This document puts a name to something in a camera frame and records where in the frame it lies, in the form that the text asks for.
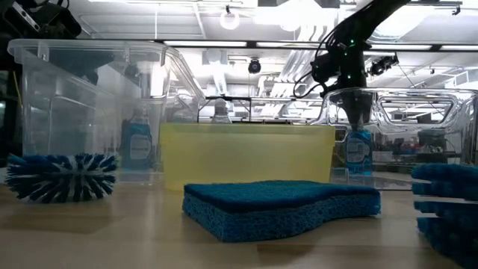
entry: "ceiling camera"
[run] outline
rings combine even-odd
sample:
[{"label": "ceiling camera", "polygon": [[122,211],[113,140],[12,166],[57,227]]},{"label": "ceiling camera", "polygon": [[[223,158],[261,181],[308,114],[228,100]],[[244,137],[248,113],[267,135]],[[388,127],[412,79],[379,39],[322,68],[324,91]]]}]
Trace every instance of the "ceiling camera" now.
[{"label": "ceiling camera", "polygon": [[259,73],[261,71],[261,63],[259,63],[259,59],[252,59],[248,70],[251,74]]}]

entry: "blue sponge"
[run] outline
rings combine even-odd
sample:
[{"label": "blue sponge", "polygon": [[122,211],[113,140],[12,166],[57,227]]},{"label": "blue sponge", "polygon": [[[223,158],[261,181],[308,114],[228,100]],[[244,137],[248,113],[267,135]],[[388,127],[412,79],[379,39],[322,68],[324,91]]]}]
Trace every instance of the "blue sponge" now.
[{"label": "blue sponge", "polygon": [[461,164],[424,164],[413,169],[412,178],[478,185],[478,168]]},{"label": "blue sponge", "polygon": [[464,268],[478,268],[478,234],[463,232],[438,217],[419,217],[418,229],[432,247]]},{"label": "blue sponge", "polygon": [[413,169],[412,177],[431,182],[414,183],[414,194],[478,201],[478,168],[459,164],[424,164]]},{"label": "blue sponge", "polygon": [[423,201],[415,202],[415,209],[422,213],[435,213],[464,232],[478,232],[478,204]]},{"label": "blue sponge", "polygon": [[328,220],[380,213],[374,188],[307,181],[189,184],[183,211],[224,242],[298,235]]}]

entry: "blue liquid soap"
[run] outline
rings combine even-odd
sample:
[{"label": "blue liquid soap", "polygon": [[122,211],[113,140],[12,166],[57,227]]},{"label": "blue liquid soap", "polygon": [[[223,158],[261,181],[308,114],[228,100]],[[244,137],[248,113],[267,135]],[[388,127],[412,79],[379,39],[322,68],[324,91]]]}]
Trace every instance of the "blue liquid soap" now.
[{"label": "blue liquid soap", "polygon": [[152,168],[154,151],[146,109],[135,109],[133,117],[124,127],[122,166],[130,170]]},{"label": "blue liquid soap", "polygon": [[347,135],[347,168],[350,176],[372,176],[372,137],[369,131]]}]

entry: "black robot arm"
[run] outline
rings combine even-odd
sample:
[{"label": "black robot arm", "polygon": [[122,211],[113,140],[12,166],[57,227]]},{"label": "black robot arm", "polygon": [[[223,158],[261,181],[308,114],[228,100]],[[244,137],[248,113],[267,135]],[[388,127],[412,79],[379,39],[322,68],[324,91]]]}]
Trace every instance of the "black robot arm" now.
[{"label": "black robot arm", "polygon": [[[323,88],[322,97],[332,90],[366,87],[367,76],[364,66],[364,50],[370,48],[368,38],[375,28],[385,21],[391,14],[411,0],[373,0],[359,11],[339,23],[321,42],[311,62],[312,78]],[[325,46],[328,53],[319,55],[320,49]],[[337,76],[337,82],[327,87],[325,83],[332,76]],[[342,108],[347,113],[350,125],[357,129],[370,119],[372,96],[344,92],[340,95]]]},{"label": "black robot arm", "polygon": [[11,69],[8,42],[17,38],[74,39],[81,26],[68,10],[69,1],[0,0],[0,69]]}]

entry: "table surface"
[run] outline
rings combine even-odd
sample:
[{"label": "table surface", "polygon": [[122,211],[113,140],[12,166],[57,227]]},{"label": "table surface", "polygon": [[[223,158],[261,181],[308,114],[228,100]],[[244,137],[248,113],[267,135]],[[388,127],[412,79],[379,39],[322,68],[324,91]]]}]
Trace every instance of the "table surface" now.
[{"label": "table surface", "polygon": [[117,185],[101,201],[31,204],[0,185],[0,268],[458,268],[417,231],[408,191],[382,214],[292,238],[223,244],[181,212],[182,192]]}]

